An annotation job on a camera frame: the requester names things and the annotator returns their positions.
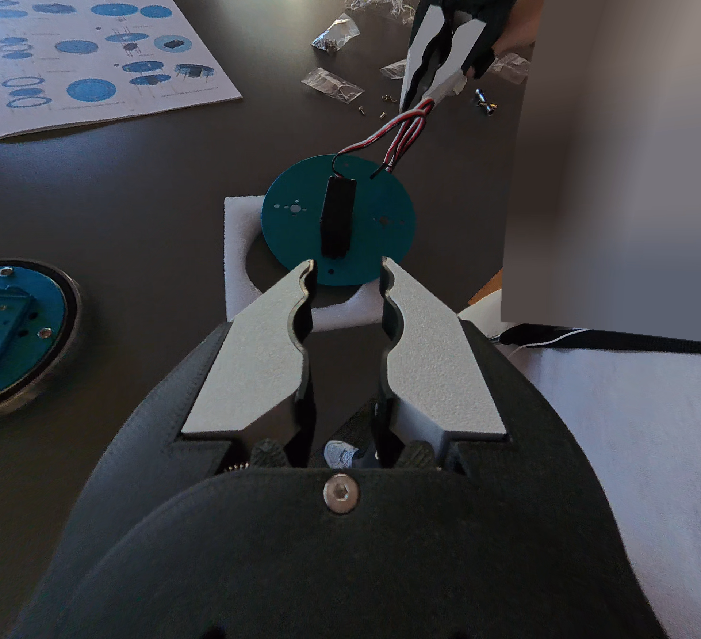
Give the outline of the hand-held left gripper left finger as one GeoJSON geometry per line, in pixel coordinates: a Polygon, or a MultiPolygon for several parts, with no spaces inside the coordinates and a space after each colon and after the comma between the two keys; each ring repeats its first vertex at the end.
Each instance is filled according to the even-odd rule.
{"type": "Polygon", "coordinates": [[[273,439],[309,453],[316,425],[309,354],[317,264],[299,265],[231,322],[181,434],[226,439],[247,453],[273,439]]]}

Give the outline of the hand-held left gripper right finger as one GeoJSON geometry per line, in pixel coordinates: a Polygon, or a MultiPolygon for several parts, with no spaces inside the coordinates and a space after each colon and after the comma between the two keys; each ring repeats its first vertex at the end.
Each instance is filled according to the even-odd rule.
{"type": "Polygon", "coordinates": [[[463,322],[399,264],[381,259],[381,356],[375,446],[397,464],[413,441],[442,464],[455,442],[504,444],[507,429],[463,322]]]}

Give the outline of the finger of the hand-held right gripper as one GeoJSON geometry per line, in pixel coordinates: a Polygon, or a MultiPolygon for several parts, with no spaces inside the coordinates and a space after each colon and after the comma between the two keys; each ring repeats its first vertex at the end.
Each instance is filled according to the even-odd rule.
{"type": "Polygon", "coordinates": [[[447,61],[452,37],[458,27],[458,12],[429,5],[423,18],[416,12],[411,43],[407,52],[405,73],[399,96],[399,110],[409,110],[425,94],[439,102],[446,96],[458,94],[458,76],[443,87],[435,84],[438,69],[447,61]]]}
{"type": "Polygon", "coordinates": [[[439,46],[436,48],[422,78],[422,100],[432,99],[440,103],[446,97],[461,93],[468,78],[463,65],[472,56],[485,28],[486,23],[479,19],[468,20],[457,27],[450,43],[443,45],[447,54],[442,54],[439,46]]]}

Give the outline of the round blue metal plate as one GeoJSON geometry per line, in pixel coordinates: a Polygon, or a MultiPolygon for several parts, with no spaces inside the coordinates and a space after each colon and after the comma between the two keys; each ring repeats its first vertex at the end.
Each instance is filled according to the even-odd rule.
{"type": "Polygon", "coordinates": [[[333,155],[313,156],[294,164],[270,186],[261,208],[261,229],[267,246],[286,269],[305,259],[318,266],[318,284],[367,284],[380,275],[381,259],[400,262],[414,240],[416,214],[411,199],[394,175],[353,155],[342,156],[335,168],[355,179],[350,246],[343,258],[322,254],[320,220],[333,155]]]}

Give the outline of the black servo motor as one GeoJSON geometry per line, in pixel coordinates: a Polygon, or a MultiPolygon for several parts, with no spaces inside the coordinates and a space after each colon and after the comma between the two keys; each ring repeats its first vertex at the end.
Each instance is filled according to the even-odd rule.
{"type": "Polygon", "coordinates": [[[345,258],[350,249],[356,188],[355,179],[338,175],[328,179],[320,215],[320,246],[325,258],[345,258]]]}

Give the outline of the dark desk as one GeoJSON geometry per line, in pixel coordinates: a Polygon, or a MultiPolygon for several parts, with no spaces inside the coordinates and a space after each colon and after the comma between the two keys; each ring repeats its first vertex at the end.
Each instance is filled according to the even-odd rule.
{"type": "Polygon", "coordinates": [[[225,319],[224,198],[363,139],[398,95],[379,70],[406,55],[401,23],[356,12],[361,35],[336,57],[311,48],[344,1],[174,0],[242,100],[1,143],[1,255],[62,269],[85,306],[62,378],[1,419],[2,638],[112,438],[225,319]],[[317,67],[364,93],[309,88],[317,67]]]}

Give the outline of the person's right hand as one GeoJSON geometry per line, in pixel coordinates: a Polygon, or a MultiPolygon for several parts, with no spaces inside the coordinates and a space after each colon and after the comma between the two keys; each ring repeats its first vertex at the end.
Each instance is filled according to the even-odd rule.
{"type": "Polygon", "coordinates": [[[511,18],[507,22],[503,33],[494,43],[496,57],[513,52],[521,47],[531,45],[535,40],[539,29],[539,19],[511,18]]]}

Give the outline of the small clear bag with screws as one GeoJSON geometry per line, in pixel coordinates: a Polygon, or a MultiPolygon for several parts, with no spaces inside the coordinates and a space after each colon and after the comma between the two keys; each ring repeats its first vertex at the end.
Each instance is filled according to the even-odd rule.
{"type": "Polygon", "coordinates": [[[311,46],[331,55],[359,35],[360,30],[353,18],[342,12],[326,30],[311,41],[311,46]]]}

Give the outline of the white foam block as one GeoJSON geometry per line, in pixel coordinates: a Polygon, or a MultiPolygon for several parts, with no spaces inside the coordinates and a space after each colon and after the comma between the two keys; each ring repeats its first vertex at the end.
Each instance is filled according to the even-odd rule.
{"type": "MultiPolygon", "coordinates": [[[[232,196],[224,200],[223,273],[226,319],[232,321],[261,296],[246,269],[254,240],[261,234],[263,196],[232,196]]],[[[383,297],[379,281],[363,284],[348,300],[311,310],[313,332],[379,324],[383,297]]]]}

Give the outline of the person's white shoe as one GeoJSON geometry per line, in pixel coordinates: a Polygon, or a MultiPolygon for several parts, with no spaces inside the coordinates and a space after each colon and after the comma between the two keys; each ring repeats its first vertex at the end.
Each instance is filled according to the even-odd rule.
{"type": "Polygon", "coordinates": [[[338,440],[330,440],[323,449],[323,457],[328,468],[334,470],[353,468],[359,449],[351,444],[338,440]]]}

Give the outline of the white cloth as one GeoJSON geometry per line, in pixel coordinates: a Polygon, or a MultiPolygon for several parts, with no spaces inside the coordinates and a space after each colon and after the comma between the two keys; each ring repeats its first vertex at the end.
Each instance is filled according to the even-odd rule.
{"type": "Polygon", "coordinates": [[[535,386],[600,480],[636,577],[669,638],[700,637],[700,345],[501,319],[501,291],[471,321],[535,386]]]}

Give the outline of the printed instruction sheet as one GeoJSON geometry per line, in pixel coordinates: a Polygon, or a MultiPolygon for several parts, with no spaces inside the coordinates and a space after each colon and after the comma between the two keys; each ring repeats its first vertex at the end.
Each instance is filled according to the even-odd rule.
{"type": "Polygon", "coordinates": [[[1,0],[1,139],[241,99],[173,0],[1,0]]]}

